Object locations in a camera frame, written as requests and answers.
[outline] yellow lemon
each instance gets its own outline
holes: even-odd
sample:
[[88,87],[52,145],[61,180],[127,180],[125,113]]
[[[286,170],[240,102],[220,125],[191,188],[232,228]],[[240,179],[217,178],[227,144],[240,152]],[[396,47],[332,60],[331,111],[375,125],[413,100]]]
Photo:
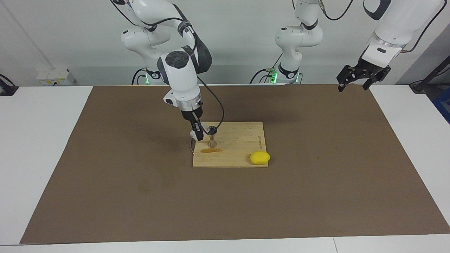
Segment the yellow lemon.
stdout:
[[270,155],[265,151],[256,151],[250,155],[250,161],[256,165],[266,164],[269,160]]

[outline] white wall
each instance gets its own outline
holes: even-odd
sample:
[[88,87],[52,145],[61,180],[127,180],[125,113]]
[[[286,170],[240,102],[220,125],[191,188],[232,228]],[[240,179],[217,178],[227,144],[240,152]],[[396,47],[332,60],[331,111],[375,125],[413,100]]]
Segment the white wall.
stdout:
[[[420,58],[400,78],[398,84],[424,79],[450,55],[450,25],[433,41]],[[430,83],[450,83],[450,71],[435,77]]]
[[[202,74],[207,83],[249,82],[257,70],[271,67],[281,53],[274,41],[276,30],[298,25],[289,0],[173,2],[212,53],[213,66]],[[324,39],[319,46],[302,51],[303,83],[336,83],[342,67],[357,62],[377,25],[365,14],[362,2],[355,0],[337,22],[320,15]],[[328,14],[335,17],[348,0],[325,4]],[[449,14],[446,8],[413,53],[393,60],[393,70],[383,83],[400,79],[450,23]],[[121,32],[131,25],[109,0],[0,0],[0,22],[0,71],[18,85],[37,85],[34,70],[50,67],[68,68],[77,85],[127,85],[134,71],[143,66],[139,55],[123,47]],[[166,48],[171,46],[179,47],[175,42]]]

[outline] brown table mat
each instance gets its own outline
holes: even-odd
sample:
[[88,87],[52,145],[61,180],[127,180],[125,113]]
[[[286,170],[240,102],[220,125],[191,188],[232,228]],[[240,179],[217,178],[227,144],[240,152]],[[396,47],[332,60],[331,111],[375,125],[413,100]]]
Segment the brown table mat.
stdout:
[[450,233],[369,91],[212,89],[226,121],[264,123],[268,168],[192,168],[169,87],[96,86],[21,243]]

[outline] white robotic arm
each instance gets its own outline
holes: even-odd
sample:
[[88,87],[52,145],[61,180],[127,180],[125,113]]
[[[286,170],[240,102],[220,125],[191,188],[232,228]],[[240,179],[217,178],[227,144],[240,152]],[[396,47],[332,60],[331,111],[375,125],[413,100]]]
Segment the white robotic arm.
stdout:
[[317,19],[319,11],[318,0],[298,0],[295,16],[301,22],[300,26],[283,27],[277,31],[275,42],[283,50],[277,66],[279,80],[295,82],[302,61],[300,48],[316,46],[322,41],[323,32]]
[[[203,111],[197,74],[206,72],[211,66],[212,57],[208,48],[181,10],[166,0],[113,1],[118,5],[126,5],[127,17],[136,24],[135,28],[123,32],[123,44],[142,56],[147,73],[152,78],[162,77],[170,85],[171,90],[164,97],[164,102],[177,107],[183,118],[191,122],[197,139],[202,140],[200,117]],[[186,46],[164,53],[154,46],[170,39],[170,27],[177,29],[186,41]],[[216,129],[210,128],[208,134],[215,133]]]
[[413,34],[433,15],[441,0],[364,0],[364,9],[378,27],[356,66],[346,65],[337,76],[339,91],[355,80],[367,78],[363,88],[382,81],[390,61],[411,41]]

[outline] cable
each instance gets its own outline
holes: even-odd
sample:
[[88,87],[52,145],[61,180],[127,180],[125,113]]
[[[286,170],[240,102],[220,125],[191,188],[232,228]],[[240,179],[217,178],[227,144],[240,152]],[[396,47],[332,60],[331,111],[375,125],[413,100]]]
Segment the cable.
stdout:
[[265,77],[265,79],[267,80],[267,78],[268,78],[268,77],[271,77],[271,75],[265,75],[265,76],[261,77],[261,79],[259,80],[259,83],[262,82],[262,79],[263,79],[264,77]]
[[430,20],[430,22],[428,23],[428,25],[425,27],[425,29],[422,31],[422,33],[420,34],[419,38],[416,41],[416,44],[414,44],[413,48],[411,48],[410,50],[402,50],[400,53],[411,53],[414,49],[416,49],[417,44],[419,44],[420,39],[422,38],[422,36],[424,35],[424,33],[427,31],[428,27],[431,25],[431,23],[433,23],[433,21],[437,18],[437,16],[439,16],[439,14],[441,14],[441,12],[444,10],[444,8],[447,5],[447,0],[444,0],[444,5],[441,7],[441,9],[436,13],[436,15],[434,15],[434,17]]
[[278,57],[278,59],[276,60],[276,62],[274,63],[274,65],[272,66],[272,68],[275,68],[275,65],[277,65],[278,61],[281,59],[281,56],[283,55],[283,53],[280,54],[280,56]]
[[184,21],[183,19],[180,19],[180,18],[165,18],[165,19],[160,20],[160,21],[158,21],[158,22],[156,22],[156,23],[146,23],[146,22],[144,22],[144,21],[142,21],[142,20],[141,20],[141,22],[144,23],[144,24],[146,24],[146,25],[148,25],[148,26],[154,27],[154,26],[159,25],[160,23],[163,23],[163,22],[169,21],[169,20],[180,20],[181,22]]
[[191,27],[191,33],[192,36],[194,36],[194,48],[192,49],[192,54],[190,55],[190,57],[192,57],[192,55],[195,54],[195,50],[197,49],[197,43],[198,43],[198,39],[197,39],[197,33],[194,30],[194,27],[192,27],[192,25],[189,25]]
[[341,18],[345,15],[345,13],[347,13],[347,11],[348,11],[348,9],[350,8],[351,4],[353,4],[353,0],[350,1],[350,3],[348,4],[347,8],[346,8],[345,11],[342,13],[342,15],[340,15],[338,18],[330,18],[330,17],[328,16],[328,14],[327,14],[327,11],[325,10],[325,5],[324,5],[324,3],[322,2],[322,0],[319,1],[319,5],[320,5],[320,8],[322,9],[322,12],[323,12],[324,15],[325,15],[329,20],[331,20],[331,21],[336,21],[336,20],[341,19]]
[[[449,69],[450,69],[450,67],[448,67],[446,70],[442,71],[441,73],[437,74],[435,77],[438,77],[438,76],[444,74],[444,73],[447,72]],[[414,82],[412,82],[412,83],[409,83],[408,85],[411,85],[411,84],[414,84],[414,83],[416,83],[416,82],[420,82],[420,81],[423,81],[423,80],[424,80],[424,79],[422,79],[422,80],[417,80],[417,81],[414,81]]]
[[138,76],[138,79],[137,79],[137,83],[138,83],[138,85],[139,85],[139,78],[140,77],[145,77],[145,78],[147,78],[147,76],[146,75],[140,75],[140,76]]
[[203,80],[199,77],[199,76],[197,76],[197,78],[200,80],[200,82],[205,86],[205,88],[214,96],[214,98],[217,100],[217,102],[219,102],[219,104],[220,104],[220,107],[222,108],[222,119],[220,120],[220,122],[219,122],[219,124],[217,125],[217,129],[219,129],[219,127],[221,126],[221,124],[222,124],[222,122],[224,121],[224,117],[225,117],[225,109],[224,109],[224,106],[222,105],[222,102],[220,101],[220,99],[216,96],[216,94],[214,94],[214,92],[212,92],[212,90],[205,84],[205,82],[203,82]]
[[253,82],[253,80],[255,79],[255,77],[259,74],[259,73],[261,73],[261,72],[264,72],[264,71],[266,71],[266,69],[265,68],[263,68],[262,70],[260,70],[260,71],[258,71],[258,72],[256,72],[256,74],[252,77],[252,79],[250,80],[250,83],[252,83]]
[[17,86],[13,83],[13,81],[11,81],[9,78],[5,77],[4,75],[0,74],[0,77],[3,77],[5,80],[7,80],[8,82],[10,82],[13,86]]
[[133,75],[133,79],[131,80],[131,85],[134,85],[134,84],[135,84],[136,76],[137,76],[138,73],[141,72],[141,71],[144,71],[144,69],[143,69],[143,68],[140,68],[140,69],[138,69],[138,70],[135,72],[135,74]]
[[118,7],[117,5],[113,2],[113,0],[109,0],[111,2],[111,4],[114,5],[114,7],[116,7],[116,10],[118,10],[120,12],[120,14],[122,14],[122,16],[124,18],[126,18],[128,20],[128,22],[130,22],[132,25],[134,25],[135,27],[137,27],[138,25],[136,25],[135,23],[133,23]]

